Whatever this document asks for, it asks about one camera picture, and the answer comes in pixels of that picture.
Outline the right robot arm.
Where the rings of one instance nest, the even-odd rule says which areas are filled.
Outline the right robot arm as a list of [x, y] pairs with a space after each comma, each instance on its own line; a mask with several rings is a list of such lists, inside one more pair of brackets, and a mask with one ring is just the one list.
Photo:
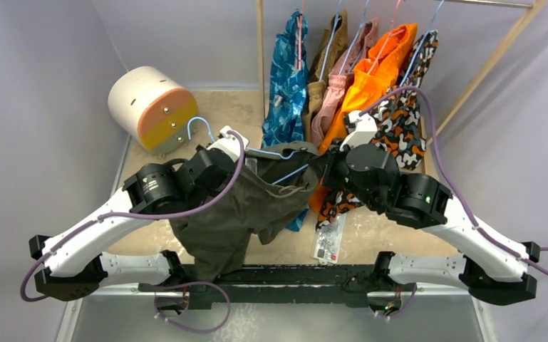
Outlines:
[[436, 236], [459, 252], [446, 257], [380, 252], [371, 272], [377, 288], [453, 286], [497, 306], [535, 298], [537, 280], [528, 263], [538, 262], [539, 245], [473, 226], [458, 198], [434, 177], [400, 171], [389, 152], [371, 144], [334, 147], [310, 166], [324, 187], [346, 190], [370, 211]]

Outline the light blue hanger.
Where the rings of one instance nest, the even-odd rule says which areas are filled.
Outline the light blue hanger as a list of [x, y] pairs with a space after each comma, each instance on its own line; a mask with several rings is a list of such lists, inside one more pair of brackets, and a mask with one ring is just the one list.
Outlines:
[[[188, 140], [190, 140], [192, 138], [192, 135], [197, 132], [197, 127], [196, 127], [196, 125], [193, 124], [193, 122], [196, 121], [196, 120], [199, 120], [199, 121], [201, 121], [205, 124], [205, 126], [207, 127], [207, 132], [208, 132], [208, 135], [210, 137], [210, 140], [213, 143], [215, 143], [217, 140], [219, 140], [219, 138], [216, 138], [214, 136], [213, 130], [211, 129], [211, 126], [210, 126], [209, 122], [205, 118], [200, 117], [198, 115], [193, 117], [193, 118], [190, 118], [189, 121], [187, 122], [187, 139]], [[298, 152], [298, 150], [294, 150], [294, 151], [291, 151], [288, 155], [285, 155], [285, 154], [280, 153], [280, 152], [272, 152], [272, 151], [261, 150], [261, 149], [256, 149], [256, 148], [250, 147], [249, 143], [247, 143], [247, 142], [244, 143], [244, 149], [246, 151], [256, 152], [261, 157], [264, 157], [265, 155], [275, 156], [279, 160], [290, 160], [291, 157], [293, 157]], [[289, 172], [285, 176], [283, 176], [283, 177], [279, 178], [278, 180], [274, 181], [274, 184], [277, 185], [279, 183], [284, 182], [285, 180], [289, 179], [290, 177], [292, 177], [294, 175], [297, 175], [300, 172], [306, 170], [307, 167], [308, 167], [308, 165], [304, 164], [301, 167], [296, 168], [295, 170]]]

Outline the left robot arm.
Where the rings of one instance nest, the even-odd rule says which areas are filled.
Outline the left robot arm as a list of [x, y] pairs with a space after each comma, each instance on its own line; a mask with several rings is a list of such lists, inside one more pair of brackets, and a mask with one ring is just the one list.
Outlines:
[[33, 266], [19, 288], [23, 301], [74, 301], [97, 289], [140, 283], [176, 291], [185, 270], [176, 252], [148, 256], [107, 253], [113, 243], [161, 219], [180, 219], [213, 207], [239, 178], [243, 147], [218, 142], [199, 147], [189, 159], [148, 163], [110, 199], [65, 232], [29, 240]]

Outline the olive green shorts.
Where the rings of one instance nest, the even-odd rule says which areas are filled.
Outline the olive green shorts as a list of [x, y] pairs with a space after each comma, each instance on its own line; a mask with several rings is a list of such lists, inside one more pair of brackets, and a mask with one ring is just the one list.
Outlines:
[[240, 269], [252, 235], [269, 244], [282, 230], [302, 223], [319, 182], [317, 174], [308, 167], [282, 183], [274, 181], [318, 157], [317, 148], [291, 142], [264, 150], [298, 152], [290, 160], [279, 160], [248, 151], [237, 181], [220, 201], [198, 214], [171, 220], [173, 234], [194, 258], [196, 279], [213, 281]]

